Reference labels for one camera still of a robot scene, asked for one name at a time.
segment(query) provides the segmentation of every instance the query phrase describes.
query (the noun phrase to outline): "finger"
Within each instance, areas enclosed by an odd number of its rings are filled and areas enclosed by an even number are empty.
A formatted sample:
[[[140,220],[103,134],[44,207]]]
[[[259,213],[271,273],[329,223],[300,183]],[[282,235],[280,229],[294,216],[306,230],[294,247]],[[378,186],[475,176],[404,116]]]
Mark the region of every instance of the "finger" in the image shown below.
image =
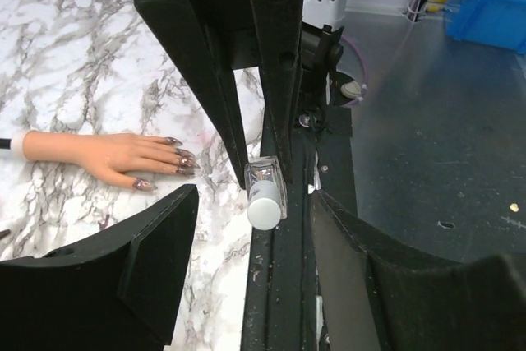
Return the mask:
[[[161,150],[172,154],[175,153],[175,149],[171,145],[155,143],[153,141],[139,140],[134,144],[139,147],[151,148],[152,150]]]
[[[175,137],[139,136],[139,139],[164,145],[182,145],[182,142]]]
[[[178,174],[181,176],[195,175],[194,168],[186,166],[175,166],[173,164],[166,164],[152,159],[136,158],[131,162],[131,166],[133,170],[139,172]]]
[[[175,153],[177,155],[181,155],[181,156],[184,156],[184,157],[190,158],[190,159],[195,159],[196,158],[196,156],[192,152],[190,152],[188,150],[183,150],[181,148],[176,148],[175,149]]]
[[[187,168],[199,168],[199,165],[192,158],[181,156],[174,152],[166,152],[161,150],[153,150],[146,147],[137,147],[137,154],[144,159],[152,159],[166,164],[174,164],[176,166],[183,166]]]
[[[136,189],[137,191],[151,192],[157,189],[157,187],[143,178],[131,177],[125,174],[120,174],[112,169],[105,169],[103,172],[95,175],[101,181],[107,184],[114,185],[115,187]]]

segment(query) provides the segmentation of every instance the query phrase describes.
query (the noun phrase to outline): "bolt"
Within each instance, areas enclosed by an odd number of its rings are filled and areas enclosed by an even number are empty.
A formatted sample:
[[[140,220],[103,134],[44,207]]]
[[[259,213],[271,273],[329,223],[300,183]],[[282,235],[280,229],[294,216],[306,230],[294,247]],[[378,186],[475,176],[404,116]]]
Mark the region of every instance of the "bolt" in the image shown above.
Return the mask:
[[[303,115],[299,116],[299,124],[302,127],[309,127],[309,122],[310,121],[311,121],[311,118],[308,115],[306,115],[306,114],[303,114]]]

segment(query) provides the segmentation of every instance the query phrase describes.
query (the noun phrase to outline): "fake hand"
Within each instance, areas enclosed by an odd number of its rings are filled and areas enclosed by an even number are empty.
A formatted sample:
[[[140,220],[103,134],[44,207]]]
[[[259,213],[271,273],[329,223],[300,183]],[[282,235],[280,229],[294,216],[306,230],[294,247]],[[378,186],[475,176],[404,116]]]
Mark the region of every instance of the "fake hand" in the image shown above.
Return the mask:
[[[66,162],[81,166],[101,181],[116,187],[140,191],[157,189],[142,178],[125,175],[142,171],[193,176],[199,168],[190,151],[177,148],[181,142],[172,137],[114,135],[72,135],[30,132],[24,139],[28,160]]]

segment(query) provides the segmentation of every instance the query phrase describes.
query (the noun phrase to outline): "marble surface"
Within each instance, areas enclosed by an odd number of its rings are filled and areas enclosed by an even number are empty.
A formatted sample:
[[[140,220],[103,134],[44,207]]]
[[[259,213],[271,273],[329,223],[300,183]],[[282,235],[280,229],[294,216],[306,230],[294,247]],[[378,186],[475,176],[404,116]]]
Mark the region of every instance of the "marble surface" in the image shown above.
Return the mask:
[[[249,154],[263,99],[254,70],[236,72]],[[238,349],[251,227],[222,141],[132,0],[0,0],[0,125],[75,133],[174,136],[197,155],[201,204],[171,350]],[[2,260],[46,252],[144,210],[185,180],[145,175],[129,192],[71,165],[0,152]]]

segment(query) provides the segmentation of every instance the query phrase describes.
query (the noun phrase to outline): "glitter nail art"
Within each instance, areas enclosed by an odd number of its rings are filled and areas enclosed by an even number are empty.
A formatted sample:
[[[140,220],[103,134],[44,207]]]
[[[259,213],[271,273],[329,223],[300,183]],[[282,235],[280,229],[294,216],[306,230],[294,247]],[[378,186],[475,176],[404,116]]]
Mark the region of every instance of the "glitter nail art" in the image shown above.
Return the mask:
[[[200,168],[200,166],[196,163],[196,161],[190,158],[181,158],[179,160],[179,164],[187,168],[194,168],[194,169]]]
[[[194,176],[194,169],[192,168],[177,168],[175,171],[176,174],[180,174],[182,176]]]
[[[187,151],[187,150],[181,150],[180,148],[176,148],[175,153],[177,155],[185,156],[187,158],[192,158],[192,159],[196,158],[196,156],[192,152]]]
[[[182,145],[182,142],[175,137],[165,137],[164,138],[169,144],[173,145]]]
[[[133,187],[139,191],[151,192],[157,189],[157,187],[149,181],[143,180],[142,178],[136,178],[133,183]]]

